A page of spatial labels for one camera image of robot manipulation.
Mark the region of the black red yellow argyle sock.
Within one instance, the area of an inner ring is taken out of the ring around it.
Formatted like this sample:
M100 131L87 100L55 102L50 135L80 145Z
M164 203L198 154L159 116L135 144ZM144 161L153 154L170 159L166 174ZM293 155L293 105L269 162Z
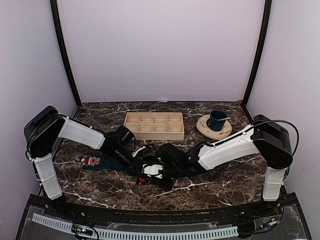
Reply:
M148 186L152 183L152 180L150 178L138 178L136 180L136 184L140 186Z

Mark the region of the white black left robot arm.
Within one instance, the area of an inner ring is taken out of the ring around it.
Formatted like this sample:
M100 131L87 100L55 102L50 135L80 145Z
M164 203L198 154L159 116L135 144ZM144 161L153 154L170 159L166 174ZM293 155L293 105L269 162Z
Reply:
M60 218L67 218L70 206L62 199L63 191L53 165L53 151L59 140L72 141L111 156L125 171L142 178L162 179L162 164L147 164L133 156L126 145L134 134L125 126L103 133L57 111L51 105L43 109L23 130L26 153L35 168L38 181L46 196L52 200L51 210Z

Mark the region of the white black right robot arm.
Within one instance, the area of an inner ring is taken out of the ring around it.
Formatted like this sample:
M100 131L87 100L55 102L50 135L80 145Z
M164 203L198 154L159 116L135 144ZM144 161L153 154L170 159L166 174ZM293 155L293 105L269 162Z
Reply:
M236 159L260 154L267 163L262 201L255 205L255 213L266 217L275 208L281 186L293 162L296 147L291 146L289 132L281 124L291 127L285 120L271 120L262 114L253 123L222 140L202 144L183 152L170 143L162 145L155 153L155 163L144 164L142 173L154 177L166 186L173 179L192 177Z

